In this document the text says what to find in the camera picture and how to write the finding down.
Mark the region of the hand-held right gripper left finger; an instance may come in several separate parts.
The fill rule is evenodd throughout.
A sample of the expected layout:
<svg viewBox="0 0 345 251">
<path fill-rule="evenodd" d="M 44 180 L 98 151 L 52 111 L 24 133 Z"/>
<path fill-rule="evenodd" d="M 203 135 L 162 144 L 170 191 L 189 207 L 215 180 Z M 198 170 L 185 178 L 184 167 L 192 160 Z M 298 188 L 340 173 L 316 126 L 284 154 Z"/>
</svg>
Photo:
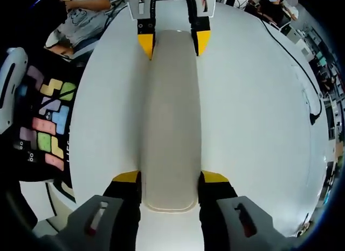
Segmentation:
<svg viewBox="0 0 345 251">
<path fill-rule="evenodd" d="M 103 195 L 95 195 L 72 212 L 55 237 L 58 250 L 135 250 L 141 204 L 141 173 L 113 178 Z"/>
</svg>

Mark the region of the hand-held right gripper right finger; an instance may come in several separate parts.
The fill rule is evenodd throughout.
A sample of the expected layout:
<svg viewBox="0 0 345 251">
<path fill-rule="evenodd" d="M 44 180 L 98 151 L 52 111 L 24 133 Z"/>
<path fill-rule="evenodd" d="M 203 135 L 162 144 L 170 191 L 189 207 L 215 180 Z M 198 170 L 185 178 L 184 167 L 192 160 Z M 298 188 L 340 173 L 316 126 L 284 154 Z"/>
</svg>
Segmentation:
<svg viewBox="0 0 345 251">
<path fill-rule="evenodd" d="M 201 171 L 198 202 L 205 250 L 293 248 L 292 238 L 274 228 L 273 218 L 248 197 L 238 196 L 219 173 Z"/>
</svg>

